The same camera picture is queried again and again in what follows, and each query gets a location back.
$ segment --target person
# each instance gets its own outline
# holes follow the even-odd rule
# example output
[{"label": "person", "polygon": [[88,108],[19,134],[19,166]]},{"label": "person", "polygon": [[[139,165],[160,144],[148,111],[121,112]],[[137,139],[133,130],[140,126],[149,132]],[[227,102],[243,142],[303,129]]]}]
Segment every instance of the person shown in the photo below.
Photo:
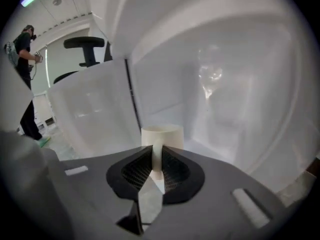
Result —
[{"label": "person", "polygon": [[[32,25],[27,25],[21,34],[13,41],[15,50],[19,55],[16,70],[30,90],[31,76],[29,61],[35,61],[35,63],[40,62],[39,56],[30,54],[31,39],[35,39],[34,32],[35,28]],[[35,123],[35,108],[32,101],[24,112],[20,125],[25,135],[33,138],[41,148],[50,140],[50,137],[43,137],[39,132]]]}]

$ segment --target black pants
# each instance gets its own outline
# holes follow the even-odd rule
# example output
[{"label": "black pants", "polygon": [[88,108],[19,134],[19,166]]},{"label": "black pants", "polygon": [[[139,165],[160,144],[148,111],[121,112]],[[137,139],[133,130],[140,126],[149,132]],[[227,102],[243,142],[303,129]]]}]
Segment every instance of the black pants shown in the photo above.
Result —
[{"label": "black pants", "polygon": [[[31,90],[31,79],[29,76],[21,76],[22,80]],[[42,135],[39,133],[39,129],[35,123],[35,108],[34,103],[31,101],[29,106],[26,108],[22,119],[20,121],[20,125],[25,133],[25,135],[33,138],[38,141],[42,138]]]}]

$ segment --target backpack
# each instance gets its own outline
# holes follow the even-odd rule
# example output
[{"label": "backpack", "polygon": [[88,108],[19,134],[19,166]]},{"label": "backpack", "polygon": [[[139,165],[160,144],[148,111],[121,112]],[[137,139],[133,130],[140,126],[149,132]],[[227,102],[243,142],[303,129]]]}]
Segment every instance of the backpack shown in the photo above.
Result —
[{"label": "backpack", "polygon": [[18,66],[19,55],[17,54],[14,42],[7,42],[5,45],[5,53],[8,55],[9,61],[16,68]]}]

